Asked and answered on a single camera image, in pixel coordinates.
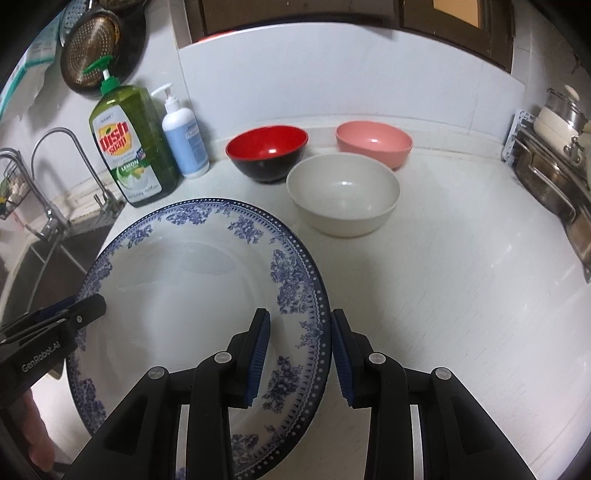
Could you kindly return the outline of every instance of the wooden cabinet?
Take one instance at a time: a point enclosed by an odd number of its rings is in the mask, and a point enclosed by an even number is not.
[[[185,6],[193,41],[259,25],[344,21],[436,38],[511,71],[511,0],[185,0]]]
[[[511,71],[511,0],[403,0],[401,26],[451,43]]]
[[[255,25],[349,21],[397,28],[398,0],[185,0],[193,41]]]

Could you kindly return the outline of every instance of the blue and white plate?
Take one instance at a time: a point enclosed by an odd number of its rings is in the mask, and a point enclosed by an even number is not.
[[[102,252],[79,299],[100,293],[106,315],[82,331],[67,360],[90,433],[153,366],[192,368],[271,313],[258,397],[230,412],[238,480],[257,478],[296,445],[316,412],[330,366],[330,308],[300,240],[246,203],[197,199],[135,222]],[[184,476],[186,411],[177,465]]]

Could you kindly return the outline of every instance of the red bowl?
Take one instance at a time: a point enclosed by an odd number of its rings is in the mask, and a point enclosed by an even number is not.
[[[230,157],[244,175],[271,182],[287,177],[301,160],[308,134],[289,125],[255,128],[233,138],[226,146]]]

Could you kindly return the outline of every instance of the white bowl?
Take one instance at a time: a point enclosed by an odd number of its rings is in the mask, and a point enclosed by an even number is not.
[[[400,198],[400,184],[390,168],[352,153],[301,161],[287,176],[287,191],[304,221],[341,237],[378,229]]]

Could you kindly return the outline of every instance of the dish soap bottle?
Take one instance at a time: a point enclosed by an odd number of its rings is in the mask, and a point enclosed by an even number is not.
[[[172,83],[163,85],[152,92],[152,97],[165,92],[166,116],[162,120],[162,130],[183,176],[196,179],[207,172],[209,157],[195,114],[189,108],[181,108],[179,99],[170,93],[172,86]]]
[[[150,94],[110,76],[112,59],[107,55],[84,70],[101,69],[105,78],[90,129],[115,183],[131,205],[141,207],[174,191],[180,175]]]

